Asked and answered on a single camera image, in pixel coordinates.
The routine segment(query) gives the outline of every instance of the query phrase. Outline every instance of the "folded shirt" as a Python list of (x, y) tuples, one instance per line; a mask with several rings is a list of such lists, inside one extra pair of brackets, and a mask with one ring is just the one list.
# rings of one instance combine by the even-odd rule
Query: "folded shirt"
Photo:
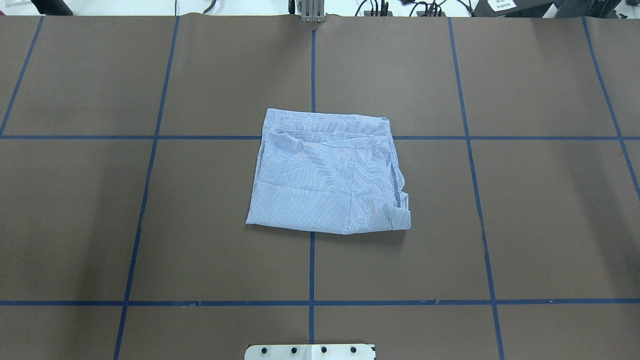
[(334, 234), (411, 227), (389, 120), (269, 109), (247, 224)]

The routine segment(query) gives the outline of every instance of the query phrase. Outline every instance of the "garment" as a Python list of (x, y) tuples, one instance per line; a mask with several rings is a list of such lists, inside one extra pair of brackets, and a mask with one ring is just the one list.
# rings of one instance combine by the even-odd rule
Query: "garment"
[(353, 234), (411, 227), (389, 120), (269, 109), (247, 224)]

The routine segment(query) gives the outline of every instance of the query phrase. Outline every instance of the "white bracket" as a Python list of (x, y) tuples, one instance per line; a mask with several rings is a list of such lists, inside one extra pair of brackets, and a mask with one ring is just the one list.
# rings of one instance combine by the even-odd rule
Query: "white bracket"
[(244, 360), (376, 360), (376, 346), (367, 344), (252, 345)]
[(324, 0), (299, 0), (302, 22), (324, 22)]

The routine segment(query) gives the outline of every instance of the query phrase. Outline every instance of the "light blue striped fabric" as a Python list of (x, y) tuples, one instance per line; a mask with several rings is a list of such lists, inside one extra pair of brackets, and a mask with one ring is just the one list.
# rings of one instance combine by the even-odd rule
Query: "light blue striped fabric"
[(353, 234), (411, 227), (389, 120), (269, 109), (247, 224)]

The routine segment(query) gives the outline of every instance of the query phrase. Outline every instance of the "horizontal blue line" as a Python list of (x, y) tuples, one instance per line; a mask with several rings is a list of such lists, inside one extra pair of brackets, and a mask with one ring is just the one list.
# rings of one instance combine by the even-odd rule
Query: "horizontal blue line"
[[(0, 140), (153, 140), (154, 135), (2, 135)], [(260, 140), (260, 135), (159, 135), (158, 140)], [(466, 136), (426, 135), (394, 136), (395, 140), (466, 140)], [(578, 140), (611, 141), (616, 136), (470, 136), (470, 140)], [(640, 140), (640, 136), (624, 136), (624, 140)]]
[[(315, 306), (462, 306), (492, 305), (482, 300), (315, 300)], [(553, 304), (640, 304), (640, 299), (497, 299), (496, 305)], [(0, 306), (308, 306), (308, 300), (183, 300), (183, 301), (81, 301), (81, 300), (0, 300)]]

